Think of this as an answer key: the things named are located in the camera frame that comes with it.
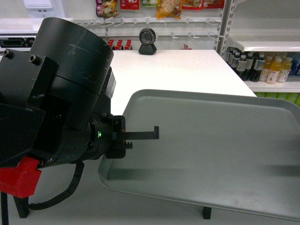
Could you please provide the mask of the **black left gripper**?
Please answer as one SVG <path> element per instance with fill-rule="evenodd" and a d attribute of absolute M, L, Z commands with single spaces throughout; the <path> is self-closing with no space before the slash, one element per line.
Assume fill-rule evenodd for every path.
<path fill-rule="evenodd" d="M 159 126 L 154 131 L 126 132 L 124 116 L 103 118 L 92 115 L 90 119 L 91 138 L 86 151 L 87 159 L 124 158 L 127 149 L 132 149 L 132 142 L 125 140 L 156 140 L 159 139 Z"/>

